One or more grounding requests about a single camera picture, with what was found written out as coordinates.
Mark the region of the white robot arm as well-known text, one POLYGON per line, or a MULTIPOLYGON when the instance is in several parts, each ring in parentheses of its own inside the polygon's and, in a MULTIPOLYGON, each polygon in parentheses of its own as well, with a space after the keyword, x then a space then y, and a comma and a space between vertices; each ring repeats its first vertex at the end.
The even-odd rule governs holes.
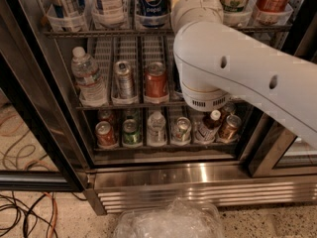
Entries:
POLYGON ((172 4, 174 60, 186 103, 218 109, 235 95, 317 148, 317 64, 222 24, 218 0, 172 4))

